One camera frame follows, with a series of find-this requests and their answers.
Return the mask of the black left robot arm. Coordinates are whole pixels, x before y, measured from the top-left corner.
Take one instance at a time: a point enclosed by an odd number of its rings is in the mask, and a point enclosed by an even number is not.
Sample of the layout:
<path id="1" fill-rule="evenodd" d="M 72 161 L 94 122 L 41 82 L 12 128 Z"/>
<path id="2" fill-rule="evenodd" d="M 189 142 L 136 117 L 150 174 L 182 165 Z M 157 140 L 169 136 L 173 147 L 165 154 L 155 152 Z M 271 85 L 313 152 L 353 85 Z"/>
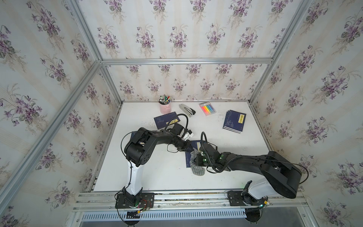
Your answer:
<path id="1" fill-rule="evenodd" d="M 123 154 L 128 161 L 128 182 L 122 189 L 122 193 L 129 199 L 138 199 L 142 193 L 142 175 L 144 165 L 150 160 L 154 149 L 159 144 L 172 144 L 178 151 L 192 149 L 191 142 L 180 136 L 183 127 L 176 123 L 172 129 L 151 131 L 139 128 L 133 131 L 129 142 L 123 149 Z"/>

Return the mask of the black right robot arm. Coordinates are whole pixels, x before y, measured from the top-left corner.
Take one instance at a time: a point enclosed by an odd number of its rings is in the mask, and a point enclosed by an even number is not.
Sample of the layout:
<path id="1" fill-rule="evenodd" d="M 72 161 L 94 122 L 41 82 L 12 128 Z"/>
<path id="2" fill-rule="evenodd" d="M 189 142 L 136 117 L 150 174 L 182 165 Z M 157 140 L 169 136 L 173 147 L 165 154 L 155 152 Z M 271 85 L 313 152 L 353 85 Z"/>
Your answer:
<path id="1" fill-rule="evenodd" d="M 248 156 L 231 152 L 218 152 L 212 145 L 203 142 L 191 161 L 196 166 L 210 167 L 215 173 L 224 171 L 244 171 L 264 176 L 266 183 L 251 181 L 247 193 L 258 200 L 272 194 L 294 199 L 302 177 L 296 164 L 289 162 L 275 151 L 266 155 Z"/>

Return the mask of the colourful highlighter pack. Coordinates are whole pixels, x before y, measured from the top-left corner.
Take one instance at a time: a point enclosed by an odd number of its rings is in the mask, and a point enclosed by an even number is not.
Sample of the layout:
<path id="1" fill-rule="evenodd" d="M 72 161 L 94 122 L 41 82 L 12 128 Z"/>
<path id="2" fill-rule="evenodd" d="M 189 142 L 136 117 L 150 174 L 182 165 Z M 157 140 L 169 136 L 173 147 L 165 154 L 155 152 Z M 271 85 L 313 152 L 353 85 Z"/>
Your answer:
<path id="1" fill-rule="evenodd" d="M 205 116 L 210 116 L 216 113 L 215 109 L 213 108 L 210 102 L 200 103 L 199 106 L 202 112 L 205 114 Z"/>

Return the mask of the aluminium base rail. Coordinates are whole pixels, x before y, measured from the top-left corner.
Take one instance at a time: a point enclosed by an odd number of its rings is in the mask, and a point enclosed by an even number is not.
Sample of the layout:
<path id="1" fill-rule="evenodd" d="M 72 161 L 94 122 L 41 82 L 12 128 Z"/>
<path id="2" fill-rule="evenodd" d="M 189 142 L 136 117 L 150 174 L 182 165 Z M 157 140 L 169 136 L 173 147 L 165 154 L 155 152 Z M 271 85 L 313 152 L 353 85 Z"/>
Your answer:
<path id="1" fill-rule="evenodd" d="M 247 206 L 230 205 L 227 190 L 154 191 L 152 208 L 137 215 L 133 221 L 193 220 L 212 218 L 246 218 Z M 80 193 L 69 216 L 67 227 L 80 226 L 86 221 L 128 221 L 131 208 L 117 209 L 115 192 Z M 262 214 L 273 208 L 296 208 L 297 216 L 307 223 L 311 210 L 306 199 L 298 193 L 295 199 L 273 195 L 268 198 Z"/>

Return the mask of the pink pen cup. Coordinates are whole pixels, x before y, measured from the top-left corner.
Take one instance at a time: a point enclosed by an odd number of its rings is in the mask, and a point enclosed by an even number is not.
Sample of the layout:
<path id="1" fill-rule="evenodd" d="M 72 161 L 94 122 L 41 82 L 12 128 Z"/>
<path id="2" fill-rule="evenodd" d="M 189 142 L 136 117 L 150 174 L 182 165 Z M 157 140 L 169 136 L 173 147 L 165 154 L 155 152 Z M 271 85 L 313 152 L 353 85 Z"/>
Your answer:
<path id="1" fill-rule="evenodd" d="M 160 112 L 162 114 L 168 114 L 171 112 L 171 102 L 170 101 L 159 101 Z"/>

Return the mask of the pens in cup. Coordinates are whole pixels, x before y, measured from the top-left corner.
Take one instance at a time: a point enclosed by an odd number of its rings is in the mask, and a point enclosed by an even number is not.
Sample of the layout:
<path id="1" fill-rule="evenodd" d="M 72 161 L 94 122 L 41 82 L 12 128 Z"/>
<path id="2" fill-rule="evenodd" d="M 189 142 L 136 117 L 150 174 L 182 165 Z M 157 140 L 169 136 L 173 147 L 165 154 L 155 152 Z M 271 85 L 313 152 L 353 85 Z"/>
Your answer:
<path id="1" fill-rule="evenodd" d="M 160 99 L 158 102 L 161 105 L 168 105 L 171 102 L 171 98 L 170 98 L 170 96 L 163 95 L 163 96 L 160 96 Z"/>

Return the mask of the grey patterned cloth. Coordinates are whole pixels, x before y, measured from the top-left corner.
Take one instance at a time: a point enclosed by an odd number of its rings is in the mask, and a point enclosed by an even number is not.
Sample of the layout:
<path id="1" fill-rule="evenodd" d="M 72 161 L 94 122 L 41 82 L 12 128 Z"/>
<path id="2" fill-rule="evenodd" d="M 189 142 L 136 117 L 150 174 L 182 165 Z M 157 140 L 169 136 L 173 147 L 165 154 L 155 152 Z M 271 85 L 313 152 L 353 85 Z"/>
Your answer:
<path id="1" fill-rule="evenodd" d="M 199 152 L 196 149 L 191 152 L 190 166 L 194 175 L 203 176 L 205 175 L 205 169 L 201 166 L 198 166 L 195 160 L 198 154 Z"/>

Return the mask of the blue book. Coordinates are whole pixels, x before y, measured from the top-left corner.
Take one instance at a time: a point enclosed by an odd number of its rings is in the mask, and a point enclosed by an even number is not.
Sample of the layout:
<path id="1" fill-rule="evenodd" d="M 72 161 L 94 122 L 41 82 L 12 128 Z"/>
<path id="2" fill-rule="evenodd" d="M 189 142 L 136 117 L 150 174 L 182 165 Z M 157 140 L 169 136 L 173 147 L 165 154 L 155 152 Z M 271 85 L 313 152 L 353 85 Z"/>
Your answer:
<path id="1" fill-rule="evenodd" d="M 246 120 L 246 114 L 229 110 L 226 113 L 223 129 L 236 133 L 242 133 Z"/>
<path id="2" fill-rule="evenodd" d="M 191 146 L 188 147 L 185 151 L 185 161 L 186 161 L 186 167 L 190 168 L 190 160 L 191 160 L 191 152 L 194 151 L 194 149 L 199 150 L 200 148 L 200 141 L 196 140 L 196 141 L 191 141 Z"/>
<path id="3" fill-rule="evenodd" d="M 177 116 L 176 112 L 171 112 L 168 114 L 164 114 L 158 117 L 154 117 L 155 124 L 157 129 L 165 128 L 166 125 L 170 122 L 169 125 L 174 123 L 178 123 L 180 121 L 179 117 Z"/>

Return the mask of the grey black stapler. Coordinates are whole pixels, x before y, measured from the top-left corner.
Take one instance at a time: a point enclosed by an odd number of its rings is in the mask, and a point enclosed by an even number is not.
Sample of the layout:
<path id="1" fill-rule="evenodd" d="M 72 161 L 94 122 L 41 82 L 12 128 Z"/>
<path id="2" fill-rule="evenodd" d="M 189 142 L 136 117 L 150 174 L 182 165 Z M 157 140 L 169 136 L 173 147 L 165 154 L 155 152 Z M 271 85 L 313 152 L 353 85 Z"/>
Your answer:
<path id="1" fill-rule="evenodd" d="M 185 104 L 179 104 L 179 108 L 188 116 L 192 117 L 196 114 L 196 111 L 186 106 Z"/>

